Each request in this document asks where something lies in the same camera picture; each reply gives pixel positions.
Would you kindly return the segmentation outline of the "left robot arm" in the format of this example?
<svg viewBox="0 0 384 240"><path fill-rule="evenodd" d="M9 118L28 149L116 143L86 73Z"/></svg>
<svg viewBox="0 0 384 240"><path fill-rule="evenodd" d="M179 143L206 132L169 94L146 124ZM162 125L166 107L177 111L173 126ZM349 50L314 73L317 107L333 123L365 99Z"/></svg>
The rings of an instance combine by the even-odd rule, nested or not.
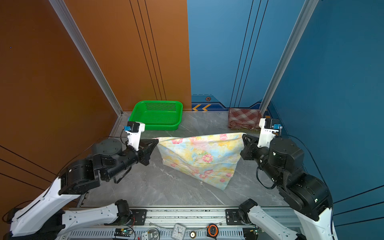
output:
<svg viewBox="0 0 384 240"><path fill-rule="evenodd" d="M114 139L106 139L92 146L91 154L76 160L64 168L50 187L24 208L14 208L7 213L10 231L5 240L55 240L75 229L95 225L125 225L133 214L126 200L88 210L65 211L69 202L88 191L101 186L103 181L120 180L133 165L149 165L157 139L140 140L137 148L127 146Z"/></svg>

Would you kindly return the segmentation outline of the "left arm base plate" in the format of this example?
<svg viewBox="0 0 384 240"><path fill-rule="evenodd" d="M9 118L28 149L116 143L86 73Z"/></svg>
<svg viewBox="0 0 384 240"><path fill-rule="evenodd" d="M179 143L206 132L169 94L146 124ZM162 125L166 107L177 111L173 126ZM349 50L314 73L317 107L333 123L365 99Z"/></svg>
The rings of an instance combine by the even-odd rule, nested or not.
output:
<svg viewBox="0 0 384 240"><path fill-rule="evenodd" d="M130 210L128 215L118 217L116 221L110 224L105 224L106 226L143 226L145 224L147 217L146 209L133 209Z"/></svg>

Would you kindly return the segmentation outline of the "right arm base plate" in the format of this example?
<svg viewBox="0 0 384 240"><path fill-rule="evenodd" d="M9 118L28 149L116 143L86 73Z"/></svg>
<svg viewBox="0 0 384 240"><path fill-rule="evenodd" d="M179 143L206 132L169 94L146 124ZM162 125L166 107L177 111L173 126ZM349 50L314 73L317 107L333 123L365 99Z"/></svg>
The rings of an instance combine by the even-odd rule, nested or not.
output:
<svg viewBox="0 0 384 240"><path fill-rule="evenodd" d="M253 210L226 209L225 217L228 226L260 227L268 223L265 215Z"/></svg>

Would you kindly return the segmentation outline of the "red plaid skirt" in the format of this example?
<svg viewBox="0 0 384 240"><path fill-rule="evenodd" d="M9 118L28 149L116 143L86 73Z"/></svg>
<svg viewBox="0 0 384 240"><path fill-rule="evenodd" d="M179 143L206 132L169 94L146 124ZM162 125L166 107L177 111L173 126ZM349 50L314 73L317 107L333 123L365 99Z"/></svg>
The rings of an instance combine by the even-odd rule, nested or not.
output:
<svg viewBox="0 0 384 240"><path fill-rule="evenodd" d="M228 127L230 129L255 130L259 128L261 118L260 110L230 108Z"/></svg>

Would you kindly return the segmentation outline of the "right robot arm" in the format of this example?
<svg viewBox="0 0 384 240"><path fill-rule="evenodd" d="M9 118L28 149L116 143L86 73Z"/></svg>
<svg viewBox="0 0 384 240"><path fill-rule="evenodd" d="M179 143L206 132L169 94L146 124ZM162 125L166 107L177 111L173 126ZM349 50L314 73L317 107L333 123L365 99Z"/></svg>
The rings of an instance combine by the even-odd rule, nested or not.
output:
<svg viewBox="0 0 384 240"><path fill-rule="evenodd" d="M336 240L333 199L328 186L303 169L304 152L291 139L273 138L269 146L259 145L259 138L243 135L241 157L255 161L273 182L284 201L298 217L302 233L297 233L267 214L248 199L239 206L241 219L261 228L274 240Z"/></svg>

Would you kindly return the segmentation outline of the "cream yellow cloth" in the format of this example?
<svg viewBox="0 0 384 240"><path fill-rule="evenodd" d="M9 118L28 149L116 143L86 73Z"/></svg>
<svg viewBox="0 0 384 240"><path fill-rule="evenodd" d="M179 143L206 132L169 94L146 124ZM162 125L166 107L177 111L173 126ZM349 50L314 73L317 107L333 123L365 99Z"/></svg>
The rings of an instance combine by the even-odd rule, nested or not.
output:
<svg viewBox="0 0 384 240"><path fill-rule="evenodd" d="M157 138L163 164L220 190L232 179L244 133Z"/></svg>

